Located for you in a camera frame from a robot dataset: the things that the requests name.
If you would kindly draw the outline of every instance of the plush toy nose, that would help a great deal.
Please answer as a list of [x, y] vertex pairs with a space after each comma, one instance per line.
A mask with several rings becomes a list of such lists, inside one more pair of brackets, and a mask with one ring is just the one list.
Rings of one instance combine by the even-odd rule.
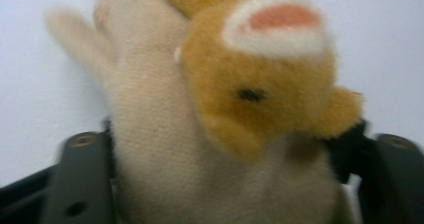
[[301, 28], [319, 24], [319, 16], [309, 9], [296, 4], [280, 4], [261, 9], [248, 20], [253, 30], [269, 28]]

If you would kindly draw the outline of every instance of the orange fur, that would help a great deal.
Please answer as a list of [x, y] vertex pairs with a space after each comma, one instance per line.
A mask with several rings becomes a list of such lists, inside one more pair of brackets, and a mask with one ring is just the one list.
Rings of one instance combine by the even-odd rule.
[[[319, 54], [279, 58], [229, 48], [221, 34], [239, 1], [218, 1], [204, 9], [199, 3], [193, 7], [198, 13], [181, 48], [198, 118], [214, 143], [233, 156], [257, 160], [275, 136], [308, 132], [332, 138], [357, 122], [360, 100], [334, 87], [335, 55], [330, 47]], [[305, 23], [321, 22], [314, 11], [296, 5], [264, 8], [252, 18], [266, 22], [259, 23], [261, 28], [280, 25], [288, 32], [293, 25], [301, 29]], [[278, 8], [288, 14], [278, 15]]]

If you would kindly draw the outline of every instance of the plush toy eye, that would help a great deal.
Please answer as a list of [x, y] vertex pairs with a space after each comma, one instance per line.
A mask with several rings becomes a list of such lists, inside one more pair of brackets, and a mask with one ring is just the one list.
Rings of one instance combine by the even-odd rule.
[[240, 89], [237, 91], [240, 99], [249, 102], [260, 102], [265, 99], [266, 92], [262, 89]]

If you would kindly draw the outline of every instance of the plush ear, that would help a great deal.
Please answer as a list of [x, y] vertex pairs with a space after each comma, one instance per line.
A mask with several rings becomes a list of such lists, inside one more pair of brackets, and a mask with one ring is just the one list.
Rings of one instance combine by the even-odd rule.
[[334, 89], [328, 106], [312, 126], [312, 133], [320, 139], [330, 139], [359, 122], [362, 115], [362, 95], [345, 88]]
[[321, 54], [329, 43], [322, 17], [302, 0], [243, 0], [222, 39], [230, 49], [270, 58]]

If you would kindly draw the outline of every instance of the stuffed animal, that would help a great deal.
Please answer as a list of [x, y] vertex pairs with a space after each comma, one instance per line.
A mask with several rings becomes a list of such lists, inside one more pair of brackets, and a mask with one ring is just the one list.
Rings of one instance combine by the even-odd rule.
[[[264, 48], [259, 48], [261, 53], [255, 53], [249, 45], [239, 46], [237, 43], [244, 43], [246, 36], [230, 35], [226, 41], [235, 41], [234, 46], [224, 41], [215, 42], [210, 37], [219, 39], [222, 31], [231, 32], [232, 28], [238, 28], [240, 21], [246, 20], [245, 15], [241, 19], [232, 15], [237, 13], [233, 10], [243, 10], [246, 5], [250, 14], [257, 10], [249, 8], [252, 3], [249, 0], [224, 2], [227, 1], [207, 3], [210, 8], [197, 8], [197, 4], [188, 3], [188, 8], [196, 8], [184, 11], [185, 7], [177, 0], [101, 0], [94, 12], [97, 28], [70, 10], [53, 11], [47, 16], [49, 30], [92, 74], [108, 98], [116, 141], [120, 218], [124, 223], [135, 224], [350, 223], [347, 201], [333, 178], [327, 152], [315, 138], [335, 136], [354, 123], [351, 120], [354, 118], [346, 118], [349, 123], [340, 124], [340, 128], [330, 125], [343, 114], [340, 110], [346, 110], [343, 116], [352, 115], [350, 108], [344, 109], [352, 105], [350, 101], [336, 101], [351, 100], [352, 94], [333, 87], [331, 50], [324, 45], [314, 51], [314, 47], [308, 48], [305, 44], [305, 52], [293, 48], [295, 56], [277, 51], [271, 53], [276, 57], [270, 58], [269, 53], [261, 54], [266, 52]], [[299, 16], [301, 23], [305, 22], [304, 15], [313, 17], [306, 29], [320, 23], [321, 17], [303, 1], [283, 2], [287, 3], [283, 9], [292, 5], [295, 16], [305, 13]], [[266, 12], [259, 11], [259, 16], [267, 17]], [[232, 19], [230, 17], [235, 21], [224, 28], [220, 23]], [[257, 27], [261, 29], [269, 24], [259, 21]], [[255, 35], [249, 35], [246, 44], [255, 39]], [[278, 30], [277, 35], [289, 34]], [[258, 40], [262, 41], [261, 46], [271, 43], [262, 36]], [[290, 40], [276, 43], [288, 47]], [[174, 61], [174, 52], [179, 46], [182, 65]], [[225, 63], [217, 65], [218, 60], [240, 66], [225, 69]], [[199, 61], [214, 66], [202, 72]], [[208, 76], [211, 70], [216, 73]], [[272, 78], [263, 82], [263, 75]], [[202, 84], [197, 78], [205, 79], [205, 96], [199, 93], [201, 87], [196, 87]], [[318, 87], [311, 84], [314, 80]], [[212, 83], [217, 84], [217, 90], [211, 90]], [[223, 95], [226, 86], [230, 90], [228, 96]], [[224, 99], [215, 99], [220, 95]], [[203, 109], [203, 101], [215, 104], [207, 110]], [[222, 122], [228, 114], [226, 127], [246, 128], [242, 133], [259, 139], [251, 144], [253, 148], [246, 146], [247, 151], [242, 151], [240, 146], [242, 135], [235, 132], [234, 140], [225, 139], [225, 132], [213, 129], [213, 123], [207, 121], [211, 110], [228, 104], [234, 104], [234, 113], [225, 108], [218, 110], [215, 120]], [[332, 108], [326, 108], [329, 104], [333, 104]], [[310, 111], [309, 107], [319, 111]], [[306, 110], [306, 113], [292, 113], [285, 108]], [[303, 121], [312, 120], [308, 115], [316, 115], [318, 119], [302, 127]], [[282, 128], [276, 123], [282, 117], [298, 119], [284, 120], [285, 124], [281, 125], [288, 128]], [[241, 120], [245, 122], [230, 124]]]
[[330, 37], [305, 1], [171, 1], [192, 18], [181, 61], [199, 119], [223, 150], [257, 159], [275, 136], [333, 138], [359, 120], [360, 96], [334, 87]]

